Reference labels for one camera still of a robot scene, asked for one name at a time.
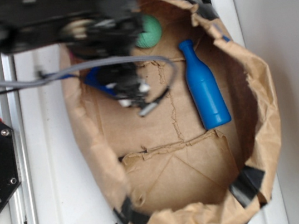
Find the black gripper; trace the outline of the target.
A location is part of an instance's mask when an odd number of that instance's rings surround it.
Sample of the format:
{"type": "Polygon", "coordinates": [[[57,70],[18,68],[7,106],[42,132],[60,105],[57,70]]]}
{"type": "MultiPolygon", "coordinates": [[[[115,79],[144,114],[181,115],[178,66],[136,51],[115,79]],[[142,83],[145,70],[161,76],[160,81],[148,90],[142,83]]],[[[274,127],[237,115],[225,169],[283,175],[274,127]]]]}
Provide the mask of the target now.
{"type": "Polygon", "coordinates": [[[60,38],[82,59],[129,56],[143,31],[138,0],[91,0],[91,13],[74,18],[60,38]]]}

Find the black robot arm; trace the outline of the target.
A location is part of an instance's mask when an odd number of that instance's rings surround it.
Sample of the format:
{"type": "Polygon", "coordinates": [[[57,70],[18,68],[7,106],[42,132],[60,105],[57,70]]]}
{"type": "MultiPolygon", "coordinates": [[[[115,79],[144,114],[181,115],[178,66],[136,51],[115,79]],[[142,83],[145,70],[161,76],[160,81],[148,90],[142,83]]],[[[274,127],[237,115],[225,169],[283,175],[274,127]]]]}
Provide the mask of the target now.
{"type": "Polygon", "coordinates": [[[65,44],[84,60],[129,55],[143,31],[138,0],[0,0],[0,53],[65,44]]]}

